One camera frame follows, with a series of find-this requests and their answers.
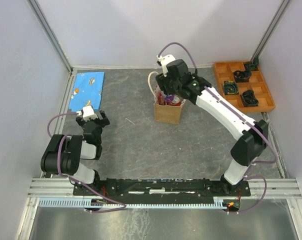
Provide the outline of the brown canvas bag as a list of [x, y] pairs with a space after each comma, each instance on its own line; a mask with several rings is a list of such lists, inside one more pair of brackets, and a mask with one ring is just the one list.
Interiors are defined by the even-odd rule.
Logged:
[[171, 105], [159, 105], [158, 104], [158, 95], [161, 92], [158, 85], [152, 87], [151, 79], [155, 78], [159, 73], [157, 71], [152, 71], [149, 73], [147, 78], [147, 83], [149, 89], [154, 97], [154, 119], [158, 122], [168, 123], [168, 124], [179, 124], [182, 114], [183, 106], [186, 102], [185, 99], [181, 98], [180, 106], [171, 106]]

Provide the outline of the purple soda can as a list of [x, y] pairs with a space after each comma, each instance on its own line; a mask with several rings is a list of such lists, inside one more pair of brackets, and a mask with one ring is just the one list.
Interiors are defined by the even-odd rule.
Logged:
[[171, 95], [167, 95], [166, 97], [164, 97], [164, 101], [167, 103], [170, 103], [174, 100], [175, 95], [171, 94]]

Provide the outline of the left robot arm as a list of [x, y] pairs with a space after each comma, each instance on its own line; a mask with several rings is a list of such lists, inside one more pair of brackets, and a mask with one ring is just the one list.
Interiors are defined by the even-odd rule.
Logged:
[[74, 182], [84, 183], [90, 195], [97, 195], [102, 183], [97, 171], [84, 166], [80, 160], [98, 160], [102, 154], [102, 132], [110, 121], [103, 110], [91, 116], [82, 110], [70, 112], [77, 115], [75, 121], [82, 128], [82, 135], [50, 135], [50, 141], [40, 161], [44, 173], [71, 177]]

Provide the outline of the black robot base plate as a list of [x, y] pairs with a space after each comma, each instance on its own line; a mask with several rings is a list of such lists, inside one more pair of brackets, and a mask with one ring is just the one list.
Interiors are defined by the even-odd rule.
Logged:
[[235, 186], [221, 180], [200, 179], [128, 179], [95, 180], [89, 185], [71, 181], [74, 196], [102, 195], [108, 204], [164, 205], [212, 204], [214, 197], [249, 197], [251, 190], [246, 180]]

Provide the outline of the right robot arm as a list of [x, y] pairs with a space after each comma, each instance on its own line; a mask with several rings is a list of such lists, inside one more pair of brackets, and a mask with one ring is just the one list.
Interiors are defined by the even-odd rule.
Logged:
[[230, 154], [232, 161], [221, 176], [220, 189], [227, 196], [239, 189], [251, 163], [267, 147], [268, 124], [255, 121], [227, 102], [214, 87], [196, 72], [191, 73], [182, 59], [173, 55], [159, 56], [162, 73], [155, 79], [165, 96], [178, 96], [207, 111], [218, 120], [236, 140]]

